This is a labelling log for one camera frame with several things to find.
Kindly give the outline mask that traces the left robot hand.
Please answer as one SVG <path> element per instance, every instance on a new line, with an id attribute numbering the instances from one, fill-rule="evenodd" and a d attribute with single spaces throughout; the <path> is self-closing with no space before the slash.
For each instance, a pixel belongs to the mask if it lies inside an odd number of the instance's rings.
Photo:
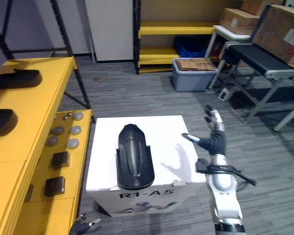
<path id="1" fill-rule="evenodd" d="M 81 213 L 70 228 L 69 235 L 83 235 L 91 227 L 95 226 L 101 221 L 101 218 L 96 218 L 93 221 L 85 222 L 86 213 Z"/>

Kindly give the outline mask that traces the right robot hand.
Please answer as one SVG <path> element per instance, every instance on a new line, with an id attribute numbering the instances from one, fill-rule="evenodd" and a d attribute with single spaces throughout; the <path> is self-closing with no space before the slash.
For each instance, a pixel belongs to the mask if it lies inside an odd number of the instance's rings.
<path id="1" fill-rule="evenodd" d="M 209 104 L 205 106 L 204 110 L 207 115 L 205 120 L 211 129 L 210 138 L 200 138 L 188 133 L 183 133 L 181 135 L 188 141 L 207 150 L 212 156 L 217 154 L 226 155 L 225 126 L 220 113 Z"/>

